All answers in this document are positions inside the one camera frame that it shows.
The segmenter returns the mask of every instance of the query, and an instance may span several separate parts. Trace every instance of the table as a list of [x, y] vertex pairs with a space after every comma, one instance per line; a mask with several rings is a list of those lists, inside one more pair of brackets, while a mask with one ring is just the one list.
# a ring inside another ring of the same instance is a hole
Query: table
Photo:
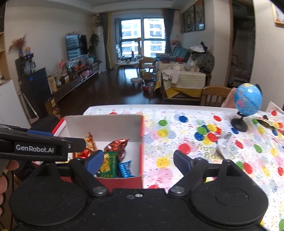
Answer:
[[[230, 120], [236, 109], [182, 105], [113, 105], [90, 107], [84, 115], [141, 114], [144, 116], [144, 188], [171, 188], [182, 174], [173, 164], [173, 153], [179, 149], [191, 158], [202, 157], [221, 163], [216, 152], [216, 138], [222, 131], [233, 133], [230, 159], [259, 185], [269, 198], [262, 221], [264, 227], [279, 231], [284, 222], [284, 136], [260, 125], [254, 116], [244, 118], [249, 130], [237, 132]], [[284, 115], [266, 114], [279, 128]]]
[[120, 67], [123, 67], [124, 70], [125, 70], [126, 67], [134, 67], [134, 68], [136, 68], [136, 71], [137, 71], [137, 77], [139, 77], [140, 60], [130, 61], [129, 63], [127, 63], [126, 61], [119, 60], [119, 61], [114, 63], [114, 68], [117, 70]]

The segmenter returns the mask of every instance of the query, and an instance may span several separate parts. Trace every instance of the black globe base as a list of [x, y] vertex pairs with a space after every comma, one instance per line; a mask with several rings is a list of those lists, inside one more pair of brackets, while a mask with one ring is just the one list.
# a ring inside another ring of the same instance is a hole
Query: black globe base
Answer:
[[246, 132], [248, 130], [248, 125], [244, 122], [243, 118], [232, 119], [231, 125], [240, 132]]

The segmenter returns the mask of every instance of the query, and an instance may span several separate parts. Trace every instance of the globe stand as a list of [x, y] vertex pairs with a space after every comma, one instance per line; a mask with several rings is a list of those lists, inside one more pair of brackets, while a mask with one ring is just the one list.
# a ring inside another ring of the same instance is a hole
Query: globe stand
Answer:
[[243, 115], [240, 112], [238, 112], [238, 115], [241, 116], [241, 118], [232, 119], [231, 125], [240, 132], [246, 132], [248, 130], [248, 125], [244, 122], [243, 118], [247, 117], [247, 115]]

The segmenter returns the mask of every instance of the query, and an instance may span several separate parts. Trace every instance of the gray curtain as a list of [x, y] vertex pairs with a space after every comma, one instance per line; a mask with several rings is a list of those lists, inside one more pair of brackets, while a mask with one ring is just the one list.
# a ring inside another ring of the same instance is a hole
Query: gray curtain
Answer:
[[102, 13], [101, 18], [102, 18], [102, 25], [103, 25], [103, 30], [104, 30], [104, 42], [105, 42], [105, 55], [106, 55], [106, 68], [107, 70], [112, 69], [112, 65], [110, 63], [110, 56], [108, 52], [108, 29], [109, 29], [109, 13]]
[[166, 31], [166, 53], [172, 53], [171, 34], [173, 29], [175, 10], [162, 9], [162, 14], [165, 22], [165, 31]]

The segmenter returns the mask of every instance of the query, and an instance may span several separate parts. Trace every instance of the finger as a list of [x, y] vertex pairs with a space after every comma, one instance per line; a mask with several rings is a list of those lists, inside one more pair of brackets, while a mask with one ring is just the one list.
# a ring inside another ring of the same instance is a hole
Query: finger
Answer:
[[4, 193], [7, 190], [7, 180], [5, 176], [0, 176], [0, 193]]
[[4, 201], [4, 196], [3, 194], [0, 194], [0, 205], [3, 204], [3, 201]]
[[18, 167], [19, 167], [19, 164], [17, 161], [10, 160], [6, 169], [12, 171], [12, 170], [16, 170]]

